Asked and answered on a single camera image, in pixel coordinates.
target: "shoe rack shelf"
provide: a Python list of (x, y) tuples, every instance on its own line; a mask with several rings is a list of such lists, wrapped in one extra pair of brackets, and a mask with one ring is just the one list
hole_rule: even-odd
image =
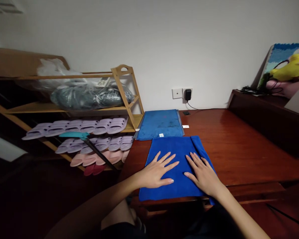
[[(123, 75), (131, 75), (133, 79), (133, 84), (135, 87), (136, 95), (134, 100), (131, 103), (128, 103), (124, 89), (120, 80), (120, 77)], [(121, 97), (123, 99), (124, 106), (120, 107), (112, 107), (112, 108), (106, 108), (106, 109), (98, 109), (98, 110), (92, 110), (92, 111), (127, 111), (127, 114), (129, 115), (129, 120), (127, 122), (126, 128), (122, 132), (135, 132), (135, 130), (138, 128), (143, 116), (144, 116), (144, 109), (142, 105), (142, 101), (140, 98), (139, 90), (136, 83), (136, 78), (134, 75), (133, 67), (127, 66), (127, 65), (119, 65), (115, 68), (111, 68), (111, 71), (106, 72), (84, 72), (82, 75), (67, 75), (67, 76), (27, 76), (27, 77), (15, 77), (15, 78), (6, 78), (6, 77), (0, 77), (0, 80), (39, 80), (39, 79), (77, 79), (77, 78), (101, 78), (101, 77), (113, 77), (116, 81), (116, 84), (118, 86), (119, 92), (121, 94)], [(139, 106), (141, 108), (141, 114), (132, 114), (132, 107), (136, 102), (139, 102)], [(49, 103), (42, 103), (42, 102), (32, 102), (29, 104), (21, 105), (18, 107), (14, 107), (11, 109), (6, 109), (0, 105), (0, 113), (23, 128), (26, 132), (31, 130), (31, 127), (28, 126), (25, 122), (23, 122), (19, 117), (18, 114), (26, 114), (26, 113), (55, 113), (55, 112), (68, 112), (66, 110), (60, 109), (57, 105), (49, 102)], [(47, 138), (42, 137), (39, 138), (43, 144), (48, 146), (53, 151), (57, 150), (57, 146), (52, 144), (47, 140)], [(64, 153), (60, 154), (63, 158), (71, 162), (72, 158)], [(123, 163), (120, 161), (119, 163), (115, 164), (115, 166), (120, 169), (123, 166)], [(81, 170), (84, 171), (84, 167), (78, 166)]]

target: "teal handle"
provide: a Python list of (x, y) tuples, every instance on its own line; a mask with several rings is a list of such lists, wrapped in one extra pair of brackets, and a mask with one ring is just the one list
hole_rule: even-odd
[(81, 132), (66, 132), (63, 134), (60, 134), (59, 137), (67, 137), (67, 138), (80, 138), (82, 140), (87, 139), (87, 137), (90, 134), (85, 132), (85, 133), (81, 133)]

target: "folded blue towel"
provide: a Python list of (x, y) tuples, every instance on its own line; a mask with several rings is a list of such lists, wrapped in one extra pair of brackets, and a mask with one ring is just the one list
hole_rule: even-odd
[[(153, 139), (145, 166), (154, 159), (155, 155), (159, 151), (161, 151), (160, 157), (164, 156), (168, 152), (176, 154), (176, 157), (169, 164), (176, 161), (179, 161), (179, 164), (172, 170), (165, 173), (162, 177), (162, 179), (172, 178), (174, 179), (174, 183), (155, 189), (141, 188), (139, 193), (140, 201), (189, 196), (199, 197), (206, 195), (184, 175), (184, 172), (191, 172), (195, 175), (185, 157), (185, 155), (189, 155), (190, 152), (195, 152), (198, 156), (205, 158), (212, 166), (213, 170), (215, 170), (198, 136)], [(210, 203), (212, 205), (215, 204), (213, 198), (210, 198)]]
[(146, 111), (137, 140), (164, 137), (181, 137), (184, 130), (177, 110)]

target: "plastic bag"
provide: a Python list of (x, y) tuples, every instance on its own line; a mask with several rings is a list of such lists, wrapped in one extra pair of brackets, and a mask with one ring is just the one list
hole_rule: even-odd
[[(128, 103), (131, 103), (135, 98), (134, 95), (127, 86), (124, 84), (122, 84), (122, 86)], [(99, 101), (99, 108), (110, 108), (124, 105), (119, 88), (115, 81), (108, 87), (103, 88), (96, 97)]]
[[(60, 59), (40, 59), (42, 65), (37, 68), (38, 76), (63, 76), (63, 75), (82, 75), (80, 72), (67, 70)], [(57, 87), (70, 83), (87, 83), (96, 84), (97, 78), (74, 78), (74, 79), (42, 79), (42, 80), (18, 80), (17, 85), (28, 90), (37, 90), (52, 93)]]
[[(123, 88), (127, 101), (131, 103), (134, 95), (125, 85)], [(58, 87), (50, 99), (61, 109), (68, 111), (88, 111), (124, 105), (115, 82), (105, 88), (96, 87), (91, 82), (68, 83)]]
[[(38, 67), (38, 76), (58, 76), (58, 75), (82, 75), (80, 72), (73, 70), (67, 70), (60, 59), (40, 59), (42, 66)], [(39, 91), (52, 92), (57, 87), (72, 82), (83, 82), (86, 83), (85, 78), (77, 79), (44, 79), (37, 80), (33, 87)]]
[(63, 110), (88, 111), (98, 107), (96, 94), (100, 90), (91, 83), (68, 83), (54, 90), (50, 99)]

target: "hand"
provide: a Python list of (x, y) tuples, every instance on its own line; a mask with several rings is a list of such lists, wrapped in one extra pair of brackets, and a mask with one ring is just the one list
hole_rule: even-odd
[(184, 175), (192, 180), (200, 190), (217, 199), (227, 188), (218, 179), (206, 159), (200, 159), (196, 153), (190, 153), (190, 156), (193, 160), (188, 155), (186, 155), (186, 158), (193, 168), (196, 177), (189, 172), (185, 172)]
[(177, 164), (179, 164), (179, 161), (177, 161), (166, 166), (166, 164), (168, 164), (173, 160), (173, 158), (175, 158), (176, 154), (173, 154), (168, 159), (166, 159), (170, 155), (170, 152), (168, 152), (166, 155), (161, 157), (160, 160), (157, 160), (159, 155), (160, 151), (157, 153), (152, 162), (150, 162), (145, 168), (135, 174), (138, 177), (137, 181), (140, 188), (159, 188), (160, 186), (172, 184), (174, 182), (174, 180), (170, 178), (161, 178), (167, 171), (171, 170)]

